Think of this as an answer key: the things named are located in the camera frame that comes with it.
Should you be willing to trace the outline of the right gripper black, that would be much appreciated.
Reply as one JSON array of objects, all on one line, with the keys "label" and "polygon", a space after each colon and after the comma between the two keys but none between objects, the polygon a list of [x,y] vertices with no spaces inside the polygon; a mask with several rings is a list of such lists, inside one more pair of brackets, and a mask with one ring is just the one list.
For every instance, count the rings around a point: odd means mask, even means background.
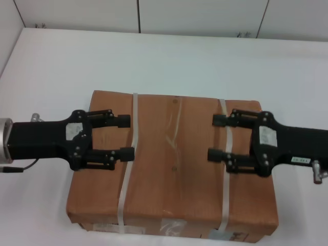
[{"label": "right gripper black", "polygon": [[254,156],[208,149],[208,161],[223,162],[228,173],[268,177],[279,164],[309,167],[315,177],[327,177],[327,130],[285,126],[268,111],[233,109],[229,116],[214,114],[218,127],[253,127]]}]

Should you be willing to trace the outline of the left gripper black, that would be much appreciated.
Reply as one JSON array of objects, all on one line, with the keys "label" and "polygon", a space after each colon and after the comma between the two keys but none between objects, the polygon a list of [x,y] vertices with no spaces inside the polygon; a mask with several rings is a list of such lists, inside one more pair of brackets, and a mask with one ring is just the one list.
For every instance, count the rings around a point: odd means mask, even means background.
[{"label": "left gripper black", "polygon": [[15,122],[9,135],[13,160],[62,158],[73,171],[84,169],[92,142],[92,126],[87,113],[75,110],[65,120]]}]

